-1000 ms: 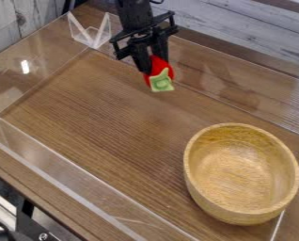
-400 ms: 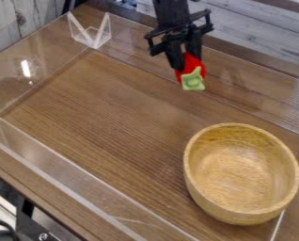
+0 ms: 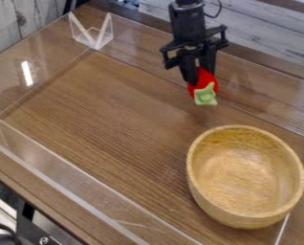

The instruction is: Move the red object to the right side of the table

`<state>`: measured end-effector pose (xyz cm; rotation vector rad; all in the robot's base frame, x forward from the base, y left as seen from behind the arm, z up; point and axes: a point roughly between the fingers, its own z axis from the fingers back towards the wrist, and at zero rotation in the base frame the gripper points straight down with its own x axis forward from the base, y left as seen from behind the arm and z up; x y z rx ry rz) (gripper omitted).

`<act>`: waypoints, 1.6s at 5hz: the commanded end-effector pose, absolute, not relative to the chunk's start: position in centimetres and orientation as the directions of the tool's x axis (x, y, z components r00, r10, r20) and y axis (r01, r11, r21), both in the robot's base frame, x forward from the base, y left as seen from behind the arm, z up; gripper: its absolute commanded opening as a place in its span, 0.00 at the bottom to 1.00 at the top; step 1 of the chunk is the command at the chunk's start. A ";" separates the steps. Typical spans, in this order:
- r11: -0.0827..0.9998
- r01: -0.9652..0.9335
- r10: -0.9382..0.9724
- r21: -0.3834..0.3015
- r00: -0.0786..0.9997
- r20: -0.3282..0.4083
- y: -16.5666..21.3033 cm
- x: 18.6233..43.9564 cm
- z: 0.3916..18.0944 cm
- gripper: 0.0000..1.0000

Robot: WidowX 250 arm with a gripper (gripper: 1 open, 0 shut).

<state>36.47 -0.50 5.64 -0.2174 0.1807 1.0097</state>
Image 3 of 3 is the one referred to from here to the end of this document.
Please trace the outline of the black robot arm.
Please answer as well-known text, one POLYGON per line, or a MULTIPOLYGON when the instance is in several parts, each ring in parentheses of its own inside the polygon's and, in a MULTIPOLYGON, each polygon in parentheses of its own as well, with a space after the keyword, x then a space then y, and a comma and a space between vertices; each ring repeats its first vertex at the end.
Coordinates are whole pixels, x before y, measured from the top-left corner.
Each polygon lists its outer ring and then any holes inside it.
POLYGON ((215 74, 218 51, 228 46, 226 25, 206 27, 203 0, 175 0, 168 4, 171 42, 160 48, 166 69, 178 67, 191 85, 198 84, 198 68, 215 74))

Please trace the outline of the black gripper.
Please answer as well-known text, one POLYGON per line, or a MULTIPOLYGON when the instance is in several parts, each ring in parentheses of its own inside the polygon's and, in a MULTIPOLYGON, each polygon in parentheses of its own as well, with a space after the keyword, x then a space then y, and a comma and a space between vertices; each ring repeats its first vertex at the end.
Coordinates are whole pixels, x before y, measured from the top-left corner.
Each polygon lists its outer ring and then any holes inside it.
POLYGON ((198 84, 198 66, 215 74, 216 53, 228 46, 226 25, 206 30, 206 38, 196 41, 183 41, 176 38, 160 48, 167 69, 179 65, 183 79, 191 84, 198 84))

